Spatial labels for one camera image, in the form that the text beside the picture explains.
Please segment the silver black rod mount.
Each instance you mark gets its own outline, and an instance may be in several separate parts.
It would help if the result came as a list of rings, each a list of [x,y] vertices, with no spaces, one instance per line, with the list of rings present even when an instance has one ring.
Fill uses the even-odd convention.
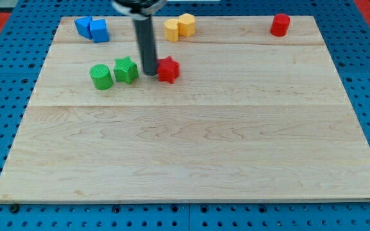
[[[128,16],[152,16],[167,3],[167,0],[112,0],[116,11]]]

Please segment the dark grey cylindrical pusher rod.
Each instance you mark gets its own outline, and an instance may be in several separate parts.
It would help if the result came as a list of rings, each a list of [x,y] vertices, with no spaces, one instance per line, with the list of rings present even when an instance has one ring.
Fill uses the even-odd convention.
[[[157,74],[158,63],[152,18],[134,20],[134,29],[143,72],[148,76],[155,76]]]

